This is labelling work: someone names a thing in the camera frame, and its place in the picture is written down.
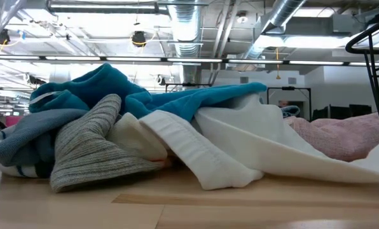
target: pink blanket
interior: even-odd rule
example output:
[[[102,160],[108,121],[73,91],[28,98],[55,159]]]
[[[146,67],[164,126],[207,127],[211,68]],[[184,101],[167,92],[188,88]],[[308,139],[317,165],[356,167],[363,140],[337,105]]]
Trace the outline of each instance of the pink blanket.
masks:
[[[315,149],[330,158],[351,162],[366,158],[379,144],[377,113],[345,120],[319,119],[309,123],[290,117],[286,122]]]

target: ductwork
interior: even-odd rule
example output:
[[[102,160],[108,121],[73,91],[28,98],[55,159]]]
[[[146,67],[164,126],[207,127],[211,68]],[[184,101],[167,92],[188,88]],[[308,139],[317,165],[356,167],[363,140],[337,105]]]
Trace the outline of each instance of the ductwork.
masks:
[[[170,16],[172,19],[172,35],[174,40],[183,42],[176,44],[178,57],[198,57],[200,46],[191,44],[199,39],[200,30],[200,8],[195,5],[170,5]],[[196,66],[183,65],[182,83],[194,83]]]
[[[257,59],[264,48],[259,47],[258,38],[263,32],[273,31],[274,33],[283,33],[286,29],[287,22],[303,6],[306,0],[276,0],[273,10],[269,12],[268,17],[259,18],[256,24],[255,42],[243,55],[245,59]]]

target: wooden surface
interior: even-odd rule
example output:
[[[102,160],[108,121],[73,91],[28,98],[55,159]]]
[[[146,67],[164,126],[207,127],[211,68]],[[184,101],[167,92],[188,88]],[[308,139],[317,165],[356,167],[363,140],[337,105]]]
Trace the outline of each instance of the wooden surface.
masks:
[[[379,185],[266,176],[203,191],[187,170],[52,193],[48,181],[0,173],[0,229],[379,228]]]

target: light blue cloth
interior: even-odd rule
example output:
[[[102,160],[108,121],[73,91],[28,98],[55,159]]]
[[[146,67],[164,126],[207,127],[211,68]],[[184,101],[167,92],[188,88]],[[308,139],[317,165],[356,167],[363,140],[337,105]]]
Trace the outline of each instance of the light blue cloth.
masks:
[[[22,118],[14,131],[2,131],[0,164],[5,167],[54,163],[54,139],[59,127],[82,117],[79,109],[53,109]]]
[[[283,118],[297,116],[300,114],[300,108],[298,106],[286,106],[281,108],[283,112]]]
[[[227,99],[265,90],[266,86],[261,83],[249,83],[150,94],[146,89],[131,83],[119,70],[104,64],[75,80],[41,85],[32,93],[31,99],[49,92],[60,93],[31,104],[29,109],[31,112],[61,108],[90,109],[106,95],[117,94],[122,99],[121,115],[130,112],[136,118],[141,118],[160,109],[191,121],[200,107],[213,106]]]

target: wall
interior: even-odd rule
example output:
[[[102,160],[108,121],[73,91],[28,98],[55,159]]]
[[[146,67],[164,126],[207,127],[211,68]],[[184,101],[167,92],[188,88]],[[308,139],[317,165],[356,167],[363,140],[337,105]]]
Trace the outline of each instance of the wall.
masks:
[[[219,85],[234,85],[240,84],[240,77],[249,77],[249,83],[260,82],[268,87],[305,87],[305,77],[300,75],[298,71],[280,71],[281,79],[277,80],[277,72],[272,71],[267,73],[266,71],[250,71],[239,73],[237,71],[219,71],[219,74],[215,80],[214,86]],[[202,71],[202,83],[207,83],[209,80],[210,71]],[[296,85],[288,84],[288,77],[293,77],[297,79]],[[298,90],[295,91],[282,91],[282,90],[270,90],[270,104],[277,105],[280,100],[288,101],[303,101],[304,102],[304,115],[309,117],[308,99]],[[266,92],[261,93],[261,96],[266,103],[267,94]]]
[[[319,67],[305,76],[305,83],[312,89],[313,109],[363,104],[376,112],[365,67]]]

